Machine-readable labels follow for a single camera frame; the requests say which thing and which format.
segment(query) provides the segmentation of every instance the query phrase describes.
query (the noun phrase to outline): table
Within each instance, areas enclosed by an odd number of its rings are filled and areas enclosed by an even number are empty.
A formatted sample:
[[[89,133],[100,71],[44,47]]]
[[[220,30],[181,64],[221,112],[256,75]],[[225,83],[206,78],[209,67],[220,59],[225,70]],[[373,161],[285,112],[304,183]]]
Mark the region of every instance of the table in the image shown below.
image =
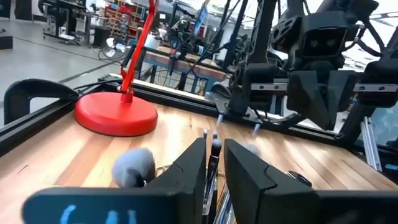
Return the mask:
[[[115,159],[128,149],[148,147],[157,166],[171,164],[196,138],[203,136],[203,129],[209,129],[209,133],[217,130],[222,140],[233,138],[242,145],[256,145],[261,150],[261,159],[283,172],[299,172],[315,189],[398,189],[346,149],[263,129],[252,137],[252,129],[245,126],[222,123],[216,128],[214,118],[168,106],[156,107],[157,128],[145,136],[114,138],[96,134],[77,124],[72,112],[0,157],[0,220],[7,224],[22,223],[20,210],[24,200],[47,187],[116,187],[111,168]],[[208,156],[210,145],[208,138]],[[224,172],[223,159],[219,170]],[[224,184],[223,179],[218,182],[219,193]]]
[[[151,49],[148,48],[145,48],[145,50],[146,54],[143,58],[143,61],[146,63],[153,64],[152,73],[150,75],[150,82],[154,83],[157,67],[159,66],[159,67],[168,68],[170,65],[170,57],[168,56],[168,54],[170,53],[171,48],[159,46],[157,49],[153,51],[151,51]],[[198,60],[199,56],[187,54],[186,58],[191,60]],[[222,82],[226,78],[225,72],[210,67],[216,68],[218,66],[212,60],[205,59],[204,61],[202,61],[201,65],[196,65],[195,68],[193,69],[195,74],[197,74],[200,78],[208,79],[205,86],[205,92],[210,91],[211,87],[214,85],[215,82]],[[175,63],[174,70],[182,73],[180,84],[178,85],[179,90],[184,89],[188,75],[187,72],[190,69],[191,65],[188,62],[179,60]],[[195,79],[193,80],[192,89],[190,91],[191,93],[195,92],[198,80],[199,80],[198,77],[195,77]]]

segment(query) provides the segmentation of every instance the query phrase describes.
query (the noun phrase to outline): black aluminum frame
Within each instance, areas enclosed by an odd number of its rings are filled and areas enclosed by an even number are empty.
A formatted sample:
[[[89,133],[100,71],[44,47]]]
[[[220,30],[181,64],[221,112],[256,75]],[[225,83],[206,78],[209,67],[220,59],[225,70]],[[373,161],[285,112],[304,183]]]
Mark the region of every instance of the black aluminum frame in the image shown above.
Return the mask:
[[[81,95],[89,94],[97,91],[117,91],[117,83],[106,83],[103,85],[94,86],[81,91]],[[191,98],[186,95],[179,95],[176,92],[162,90],[156,87],[143,85],[140,83],[133,84],[134,94],[144,100],[157,103],[160,105],[170,106],[193,113],[198,113],[206,116],[217,118],[218,112],[213,102],[207,100],[201,100],[198,98]],[[42,108],[41,110],[35,111],[28,114],[6,126],[0,128],[0,157],[13,150],[30,137],[39,133],[56,120],[72,112],[75,107],[76,100],[58,100],[51,105]],[[363,112],[361,116],[371,116],[373,113],[370,109],[368,113]],[[356,144],[360,132],[358,132],[359,124],[362,119],[358,116],[358,113],[352,114],[351,117],[356,117],[355,122],[348,121],[344,125],[343,131],[347,134],[335,135],[330,132],[322,131],[315,128],[309,128],[301,125],[295,125],[290,128],[282,128],[273,123],[264,123],[261,128],[270,131],[286,134],[293,137],[304,138],[310,141],[321,142],[336,147],[342,147],[350,152],[356,154],[360,158],[364,159],[364,149],[360,145]],[[239,123],[245,126],[254,127],[254,124],[250,121],[234,118],[225,118],[226,121]],[[388,150],[384,146],[380,146],[379,151],[381,161],[383,164],[390,161],[398,161],[398,153]],[[394,174],[386,175],[390,179],[395,179]]]

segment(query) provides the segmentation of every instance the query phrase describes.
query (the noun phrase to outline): storage rack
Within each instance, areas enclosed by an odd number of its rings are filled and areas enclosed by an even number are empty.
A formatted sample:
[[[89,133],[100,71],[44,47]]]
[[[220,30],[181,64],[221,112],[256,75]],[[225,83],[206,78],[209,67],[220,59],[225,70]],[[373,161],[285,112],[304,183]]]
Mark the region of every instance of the storage rack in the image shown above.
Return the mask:
[[[105,7],[104,15],[108,18],[106,25],[111,29],[111,36],[126,40],[137,39],[137,31],[139,27],[142,27],[145,11],[145,7],[136,3],[128,4],[123,1],[110,3]]]

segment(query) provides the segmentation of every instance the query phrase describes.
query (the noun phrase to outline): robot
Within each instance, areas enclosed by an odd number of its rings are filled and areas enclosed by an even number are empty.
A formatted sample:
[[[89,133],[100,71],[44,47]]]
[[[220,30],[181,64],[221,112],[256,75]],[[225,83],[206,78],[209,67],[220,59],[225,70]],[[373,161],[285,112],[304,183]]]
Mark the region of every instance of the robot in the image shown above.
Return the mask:
[[[262,6],[273,6],[267,8],[273,12],[275,4],[276,0],[264,0]],[[215,85],[211,96],[219,112],[218,122],[225,116],[249,120],[255,123],[255,133],[264,122],[289,128],[309,119],[323,130],[334,130],[337,113],[347,110],[354,95],[365,106],[394,106],[398,100],[398,33],[385,47],[369,21],[378,5],[373,0],[326,0],[317,12],[305,15],[302,1],[288,0],[279,23],[266,35],[272,48],[286,53],[288,60],[280,67],[248,57],[239,64],[229,87]],[[271,27],[270,21],[264,23]],[[361,41],[366,29],[379,44],[379,52]],[[364,72],[340,70],[345,64],[342,52],[355,44],[380,60],[367,64]],[[250,55],[259,55],[257,51]],[[260,116],[258,111],[268,111],[274,95],[287,96],[287,109],[296,113],[277,120]],[[363,121],[361,130],[368,136],[364,140],[368,164],[380,171],[370,118]]]

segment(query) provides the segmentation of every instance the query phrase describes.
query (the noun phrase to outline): workbench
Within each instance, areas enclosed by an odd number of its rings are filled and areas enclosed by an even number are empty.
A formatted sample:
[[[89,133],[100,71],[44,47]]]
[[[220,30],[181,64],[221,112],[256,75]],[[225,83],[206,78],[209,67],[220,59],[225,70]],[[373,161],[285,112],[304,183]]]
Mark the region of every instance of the workbench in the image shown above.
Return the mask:
[[[206,101],[201,96],[155,84],[139,80],[134,83]],[[44,119],[45,116],[54,116],[56,111],[65,113],[57,112],[60,119],[0,157],[0,220],[3,223],[22,223],[21,205],[40,189],[116,187],[111,169],[115,159],[128,149],[148,147],[154,154],[156,166],[171,164],[196,138],[203,136],[203,129],[208,129],[209,133],[217,130],[222,140],[232,138],[242,145],[256,145],[261,150],[261,159],[283,172],[294,170],[302,174],[315,189],[398,189],[396,184],[354,154],[339,147],[265,129],[252,136],[251,127],[230,122],[216,127],[216,119],[211,116],[164,105],[156,105],[159,118],[155,131],[134,138],[115,138],[83,128],[74,119],[73,104],[62,103],[65,102],[58,102],[31,115],[36,116],[35,119]],[[208,138],[208,156],[210,145],[211,138]],[[224,172],[223,159],[220,160],[219,170]],[[223,179],[218,182],[219,192],[224,183]]]
[[[152,64],[152,73],[150,75],[150,82],[154,83],[155,74],[157,71],[157,67],[169,68],[170,66],[170,51],[172,49],[169,47],[159,46],[156,49],[145,48],[145,56],[143,61],[149,64]],[[193,54],[187,54],[187,60],[196,61],[200,57]],[[186,62],[178,60],[175,63],[174,71],[181,72],[179,90],[183,90],[185,87],[185,82],[187,79],[187,72],[191,69],[193,62]],[[222,82],[226,79],[225,72],[221,71],[221,68],[212,60],[204,59],[201,64],[196,65],[193,69],[195,74],[198,77],[195,77],[192,84],[191,93],[194,93],[197,87],[197,83],[199,78],[205,78],[208,81],[206,82],[205,92],[210,91],[211,87],[215,82]]]

